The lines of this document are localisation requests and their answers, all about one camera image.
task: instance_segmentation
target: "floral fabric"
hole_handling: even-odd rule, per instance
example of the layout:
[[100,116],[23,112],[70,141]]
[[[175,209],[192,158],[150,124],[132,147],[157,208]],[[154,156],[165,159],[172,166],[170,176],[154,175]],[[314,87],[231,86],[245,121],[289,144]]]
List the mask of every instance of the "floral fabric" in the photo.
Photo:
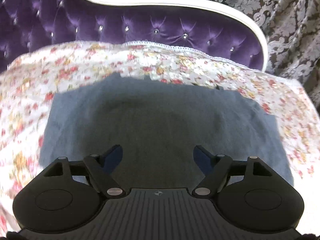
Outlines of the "floral fabric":
[[252,18],[268,41],[267,72],[299,80],[320,106],[320,0],[212,1]]
[[276,116],[295,188],[306,203],[298,229],[316,233],[320,204],[320,120],[299,82],[254,71],[202,52],[152,42],[71,42],[24,54],[0,75],[0,234],[18,230],[12,200],[43,167],[38,158],[55,93],[113,72],[165,83],[238,90]]

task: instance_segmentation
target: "crosshair logo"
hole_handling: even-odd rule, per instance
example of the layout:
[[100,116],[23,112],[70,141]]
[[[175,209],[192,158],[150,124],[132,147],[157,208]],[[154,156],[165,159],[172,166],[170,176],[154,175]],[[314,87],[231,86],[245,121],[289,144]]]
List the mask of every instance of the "crosshair logo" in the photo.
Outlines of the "crosshair logo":
[[162,194],[164,194],[162,191],[156,191],[155,193],[154,193],[155,195],[157,195],[157,196],[161,196]]

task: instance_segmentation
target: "gray curtain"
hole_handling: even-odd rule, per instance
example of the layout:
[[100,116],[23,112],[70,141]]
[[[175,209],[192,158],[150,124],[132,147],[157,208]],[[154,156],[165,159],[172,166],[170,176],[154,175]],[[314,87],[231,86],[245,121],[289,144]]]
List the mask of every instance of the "gray curtain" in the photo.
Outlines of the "gray curtain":
[[212,0],[242,11],[268,41],[267,72],[299,80],[320,107],[320,0]]

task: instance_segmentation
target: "blue-gray fabric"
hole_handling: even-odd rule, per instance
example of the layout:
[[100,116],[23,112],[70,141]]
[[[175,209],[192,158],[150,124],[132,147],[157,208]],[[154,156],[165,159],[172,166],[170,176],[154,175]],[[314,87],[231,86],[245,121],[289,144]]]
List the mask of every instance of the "blue-gray fabric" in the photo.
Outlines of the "blue-gray fabric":
[[259,156],[293,185],[275,117],[237,91],[111,75],[55,94],[40,165],[59,156],[81,160],[115,144],[123,160],[111,175],[124,189],[193,189],[204,177],[193,161],[195,145],[234,160]]

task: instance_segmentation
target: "white curved frame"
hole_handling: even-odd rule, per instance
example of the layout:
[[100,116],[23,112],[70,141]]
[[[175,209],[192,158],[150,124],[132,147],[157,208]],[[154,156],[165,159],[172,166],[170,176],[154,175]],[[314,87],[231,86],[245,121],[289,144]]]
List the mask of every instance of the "white curved frame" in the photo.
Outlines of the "white curved frame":
[[88,0],[93,3],[113,6],[137,6],[137,5],[169,5],[169,6],[183,6],[204,9],[212,12],[217,12],[233,19],[238,20],[247,27],[249,27],[257,36],[263,52],[263,66],[262,72],[265,72],[268,61],[268,45],[267,40],[259,28],[259,26],[244,13],[229,7],[227,5],[213,2],[209,0]]

